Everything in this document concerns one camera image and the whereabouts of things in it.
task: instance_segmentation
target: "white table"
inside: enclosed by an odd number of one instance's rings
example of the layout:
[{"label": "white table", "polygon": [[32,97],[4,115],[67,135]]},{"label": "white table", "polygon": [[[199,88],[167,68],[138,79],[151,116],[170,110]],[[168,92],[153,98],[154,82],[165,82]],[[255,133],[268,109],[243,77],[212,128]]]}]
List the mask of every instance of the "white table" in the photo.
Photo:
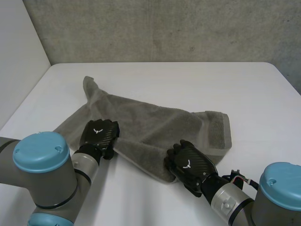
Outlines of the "white table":
[{"label": "white table", "polygon": [[[301,96],[267,63],[93,63],[52,66],[0,131],[22,139],[52,131],[86,102],[84,76],[105,91],[191,112],[228,114],[233,147],[218,164],[259,181],[276,161],[301,164]],[[255,197],[253,188],[244,191]],[[26,225],[34,210],[27,190],[0,185],[0,225]],[[118,156],[102,161],[76,226],[225,225],[205,198],[165,185]]]}]

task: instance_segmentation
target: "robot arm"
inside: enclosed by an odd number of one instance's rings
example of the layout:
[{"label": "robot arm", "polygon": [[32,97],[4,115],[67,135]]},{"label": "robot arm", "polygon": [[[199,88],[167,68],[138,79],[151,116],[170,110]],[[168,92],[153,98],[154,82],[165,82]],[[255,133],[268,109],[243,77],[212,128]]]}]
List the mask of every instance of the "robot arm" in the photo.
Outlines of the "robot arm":
[{"label": "robot arm", "polygon": [[[192,143],[180,143],[167,151],[166,167],[196,197],[203,194],[226,224],[301,225],[301,166],[273,163],[265,169],[258,185],[239,171],[220,177],[210,159]],[[255,201],[242,191],[244,181],[258,190]]]},{"label": "robot arm", "polygon": [[73,226],[100,158],[113,157],[118,136],[117,122],[90,121],[72,157],[65,139],[54,132],[0,139],[0,183],[27,188],[37,206],[28,226]]}]

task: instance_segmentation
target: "white wall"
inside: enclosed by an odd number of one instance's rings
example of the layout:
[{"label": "white wall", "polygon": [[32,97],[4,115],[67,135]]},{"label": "white wall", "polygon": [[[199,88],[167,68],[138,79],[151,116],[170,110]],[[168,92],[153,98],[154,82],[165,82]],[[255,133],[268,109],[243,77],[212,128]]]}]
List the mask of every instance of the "white wall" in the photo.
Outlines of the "white wall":
[{"label": "white wall", "polygon": [[49,67],[22,0],[0,0],[0,129]]}]

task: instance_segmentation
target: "gray wall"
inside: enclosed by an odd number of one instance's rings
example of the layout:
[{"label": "gray wall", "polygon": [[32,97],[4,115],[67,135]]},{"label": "gray wall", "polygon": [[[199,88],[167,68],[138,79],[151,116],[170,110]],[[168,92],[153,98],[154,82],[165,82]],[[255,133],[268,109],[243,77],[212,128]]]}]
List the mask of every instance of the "gray wall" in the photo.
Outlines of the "gray wall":
[{"label": "gray wall", "polygon": [[263,61],[301,93],[300,0],[24,0],[51,64]]}]

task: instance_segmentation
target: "concrete wall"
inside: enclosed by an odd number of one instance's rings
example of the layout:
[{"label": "concrete wall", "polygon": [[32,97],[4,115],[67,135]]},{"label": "concrete wall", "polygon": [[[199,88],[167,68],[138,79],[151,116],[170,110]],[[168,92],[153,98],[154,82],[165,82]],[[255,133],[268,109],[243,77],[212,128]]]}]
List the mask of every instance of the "concrete wall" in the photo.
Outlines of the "concrete wall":
[{"label": "concrete wall", "polygon": [[51,64],[263,61],[301,92],[300,0],[24,0]]},{"label": "concrete wall", "polygon": [[0,129],[49,67],[22,0],[0,0]]}]

